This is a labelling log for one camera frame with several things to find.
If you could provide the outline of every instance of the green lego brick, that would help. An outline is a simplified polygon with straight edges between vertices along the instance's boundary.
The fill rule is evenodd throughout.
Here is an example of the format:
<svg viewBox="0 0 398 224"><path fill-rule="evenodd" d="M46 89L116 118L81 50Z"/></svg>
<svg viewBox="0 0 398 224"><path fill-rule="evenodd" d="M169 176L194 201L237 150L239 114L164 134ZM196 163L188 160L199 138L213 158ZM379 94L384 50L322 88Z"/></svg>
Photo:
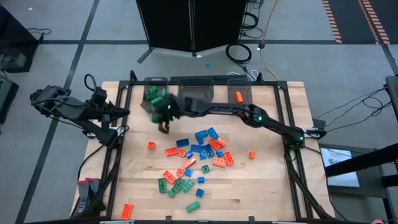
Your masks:
<svg viewBox="0 0 398 224"><path fill-rule="evenodd" d="M184 184L184 182L185 182L185 180L183 180L181 177L179 177L172 190L175 193L179 193L181 190L181 186Z"/></svg>
<svg viewBox="0 0 398 224"><path fill-rule="evenodd" d="M150 94L150 93L156 93L156 95L157 95L157 86L150 86L148 88L148 94Z"/></svg>
<svg viewBox="0 0 398 224"><path fill-rule="evenodd" d="M154 98L157 98L157 91L153 93L147 93L147 100L153 100Z"/></svg>
<svg viewBox="0 0 398 224"><path fill-rule="evenodd" d="M205 166L201 167L201 170L203 171L204 174L210 172L210 168L209 168L208 165L205 165Z"/></svg>
<svg viewBox="0 0 398 224"><path fill-rule="evenodd" d="M200 203L199 202L193 202L192 204L187 206L187 212L192 212L195 209L200 207Z"/></svg>
<svg viewBox="0 0 398 224"><path fill-rule="evenodd" d="M158 179L158 184L159 184L159 192L166 193L167 192L166 179L165 178Z"/></svg>
<svg viewBox="0 0 398 224"><path fill-rule="evenodd" d="M169 190L169 197L174 197L174 191L173 191L173 189L172 189L172 190Z"/></svg>
<svg viewBox="0 0 398 224"><path fill-rule="evenodd" d="M182 186L181 189L184 193L187 193L189 191L189 189L191 189L191 187L194 185L194 181L189 179L187 180Z"/></svg>
<svg viewBox="0 0 398 224"><path fill-rule="evenodd" d="M163 90L162 90L162 97L165 97L166 94L167 94L167 90L166 90L166 89L163 89Z"/></svg>

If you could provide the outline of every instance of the black equipment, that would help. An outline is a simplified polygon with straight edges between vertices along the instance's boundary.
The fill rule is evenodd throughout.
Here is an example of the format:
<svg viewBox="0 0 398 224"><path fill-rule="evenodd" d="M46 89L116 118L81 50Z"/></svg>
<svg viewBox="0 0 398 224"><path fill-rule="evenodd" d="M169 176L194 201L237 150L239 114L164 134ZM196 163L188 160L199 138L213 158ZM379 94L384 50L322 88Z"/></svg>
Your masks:
<svg viewBox="0 0 398 224"><path fill-rule="evenodd" d="M86 81L87 77L93 80L94 88L90 88ZM93 133L99 143L105 146L112 146L118 137L115 129L110 129L112 121L127 116L130 111L114 106L111 102L106 103L106 91L96 86L92 75L85 76L86 87L93 91L90 100L84 103L71 97L71 90L59 86L48 85L44 90L36 90L30 95L30 102L40 113L46 116L61 117L68 119L83 129L83 134ZM101 121L101 127L95 125L90 119Z"/></svg>

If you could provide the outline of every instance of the gray floor tile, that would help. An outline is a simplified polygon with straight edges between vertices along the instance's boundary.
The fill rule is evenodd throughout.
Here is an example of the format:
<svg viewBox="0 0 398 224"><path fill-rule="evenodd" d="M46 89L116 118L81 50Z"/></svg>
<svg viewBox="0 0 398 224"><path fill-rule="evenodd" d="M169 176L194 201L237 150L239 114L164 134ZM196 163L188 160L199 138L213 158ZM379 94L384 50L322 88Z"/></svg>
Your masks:
<svg viewBox="0 0 398 224"><path fill-rule="evenodd" d="M101 0L88 40L146 40L136 1Z"/></svg>
<svg viewBox="0 0 398 224"><path fill-rule="evenodd" d="M25 28L51 29L45 40L80 40L93 0L3 0L2 3Z"/></svg>
<svg viewBox="0 0 398 224"><path fill-rule="evenodd" d="M2 223L15 222L51 122L30 105L29 95L48 84L62 86L75 51L74 45L40 45L29 73L9 74L19 90L0 126Z"/></svg>
<svg viewBox="0 0 398 224"><path fill-rule="evenodd" d="M261 7L258 25L261 30L266 27L274 3L275 0L265 1ZM252 9L251 13L257 16L258 9ZM246 23L253 24L253 20L247 18ZM248 35L259 36L261 33L259 30L252 30ZM334 40L334 37L322 1L279 0L269 24L267 39Z"/></svg>

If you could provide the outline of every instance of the blue lego brick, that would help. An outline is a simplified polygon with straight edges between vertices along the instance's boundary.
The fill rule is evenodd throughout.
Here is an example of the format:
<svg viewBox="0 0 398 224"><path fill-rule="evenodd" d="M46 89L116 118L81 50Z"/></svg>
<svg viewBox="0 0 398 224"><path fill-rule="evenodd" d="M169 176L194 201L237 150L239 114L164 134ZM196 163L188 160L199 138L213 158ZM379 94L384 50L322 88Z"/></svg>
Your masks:
<svg viewBox="0 0 398 224"><path fill-rule="evenodd" d="M191 152L191 151L188 151L188 152L186 153L185 156L189 159L189 158L192 157L192 155L193 155L192 152Z"/></svg>
<svg viewBox="0 0 398 224"><path fill-rule="evenodd" d="M211 146L209 144L207 144L206 146L203 146L203 148L204 148L208 158L212 158L214 156L214 152L211 149Z"/></svg>
<svg viewBox="0 0 398 224"><path fill-rule="evenodd" d="M221 149L217 150L216 153L218 157L223 156L223 151Z"/></svg>
<svg viewBox="0 0 398 224"><path fill-rule="evenodd" d="M177 147L189 146L188 139L180 139L180 140L177 140L175 143L177 144Z"/></svg>
<svg viewBox="0 0 398 224"><path fill-rule="evenodd" d="M207 130L207 132L209 133L210 137L212 139L218 139L218 134L217 132L214 130L214 128L210 128Z"/></svg>
<svg viewBox="0 0 398 224"><path fill-rule="evenodd" d="M201 152L199 156L200 156L200 159L206 159L206 153L205 152Z"/></svg>
<svg viewBox="0 0 398 224"><path fill-rule="evenodd" d="M192 152L203 152L203 146L199 145L191 145Z"/></svg>
<svg viewBox="0 0 398 224"><path fill-rule="evenodd" d="M204 190L198 189L196 195L197 195L198 197L203 197L203 194L204 194L204 193L205 193Z"/></svg>
<svg viewBox="0 0 398 224"><path fill-rule="evenodd" d="M193 169L186 169L186 170L185 170L185 175L187 175L187 176L189 176L189 177L192 176L192 173L193 173Z"/></svg>
<svg viewBox="0 0 398 224"><path fill-rule="evenodd" d="M204 183L205 177L198 177L198 183Z"/></svg>

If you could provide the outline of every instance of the cable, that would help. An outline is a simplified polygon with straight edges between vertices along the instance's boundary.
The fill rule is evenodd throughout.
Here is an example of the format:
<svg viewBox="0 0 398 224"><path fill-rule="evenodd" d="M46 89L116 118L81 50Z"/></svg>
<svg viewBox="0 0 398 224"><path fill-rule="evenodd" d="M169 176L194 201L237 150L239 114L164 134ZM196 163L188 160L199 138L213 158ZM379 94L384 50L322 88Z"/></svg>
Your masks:
<svg viewBox="0 0 398 224"><path fill-rule="evenodd" d="M30 32L30 34L43 34L43 35L49 35L52 33L52 30L49 28L44 28L44 29L38 29L38 28L29 28L27 29L28 31L34 30L33 32Z"/></svg>

